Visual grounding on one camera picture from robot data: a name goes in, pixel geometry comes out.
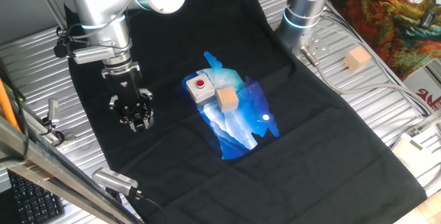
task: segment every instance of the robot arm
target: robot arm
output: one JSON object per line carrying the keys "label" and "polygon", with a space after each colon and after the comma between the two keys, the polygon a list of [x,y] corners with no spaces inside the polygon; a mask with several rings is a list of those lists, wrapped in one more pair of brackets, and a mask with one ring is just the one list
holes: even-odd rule
{"label": "robot arm", "polygon": [[138,87],[141,71],[130,55],[132,41],[123,13],[126,9],[144,9],[170,14],[176,12],[184,1],[74,0],[85,35],[73,38],[87,37],[90,46],[73,51],[71,57],[78,64],[103,62],[103,78],[116,92],[110,99],[109,108],[119,114],[120,122],[130,125],[135,132],[148,129],[153,123],[150,105],[153,95]]}
{"label": "robot arm", "polygon": [[301,56],[300,48],[312,42],[312,34],[326,0],[288,0],[276,33],[282,42]]}

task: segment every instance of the white cube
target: white cube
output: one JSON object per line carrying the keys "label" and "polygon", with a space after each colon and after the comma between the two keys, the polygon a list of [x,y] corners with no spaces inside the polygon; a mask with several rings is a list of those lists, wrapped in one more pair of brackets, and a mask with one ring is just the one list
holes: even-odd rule
{"label": "white cube", "polygon": [[214,86],[205,73],[187,81],[187,90],[195,103],[214,96]]}

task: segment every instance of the wooden cube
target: wooden cube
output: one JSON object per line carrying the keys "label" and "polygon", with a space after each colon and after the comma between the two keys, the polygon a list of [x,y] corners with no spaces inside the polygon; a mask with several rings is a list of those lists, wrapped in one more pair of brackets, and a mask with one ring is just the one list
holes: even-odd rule
{"label": "wooden cube", "polygon": [[239,98],[233,86],[217,90],[216,98],[222,113],[235,110],[239,106]]}
{"label": "wooden cube", "polygon": [[366,52],[366,50],[362,46],[359,46],[351,50],[351,52],[349,52],[349,54],[345,57],[343,62],[345,62],[345,64],[347,65],[347,67],[349,67],[349,69],[355,71],[358,68],[360,68],[363,64],[368,62],[368,60],[370,59],[371,59],[371,55],[368,52]]}

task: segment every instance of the black cloth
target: black cloth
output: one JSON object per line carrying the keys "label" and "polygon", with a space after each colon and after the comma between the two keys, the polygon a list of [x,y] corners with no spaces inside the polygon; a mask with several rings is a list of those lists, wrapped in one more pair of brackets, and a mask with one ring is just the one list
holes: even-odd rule
{"label": "black cloth", "polygon": [[[110,167],[136,179],[168,223],[393,223],[425,200],[347,103],[282,47],[257,0],[186,0],[176,14],[141,12],[130,25],[141,86],[154,94],[151,130],[133,133],[108,109],[101,62],[70,61],[70,72]],[[179,92],[185,76],[209,67],[204,51],[260,83],[279,138],[267,132],[249,154],[220,158]],[[130,203],[162,223],[152,204]]]}

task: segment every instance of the red button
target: red button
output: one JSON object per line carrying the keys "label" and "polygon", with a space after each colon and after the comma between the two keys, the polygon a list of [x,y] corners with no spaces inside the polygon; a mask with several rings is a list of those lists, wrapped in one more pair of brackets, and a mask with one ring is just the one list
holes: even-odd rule
{"label": "red button", "polygon": [[199,88],[202,88],[203,86],[204,86],[204,80],[198,80],[197,82],[196,82],[196,86],[198,86]]}

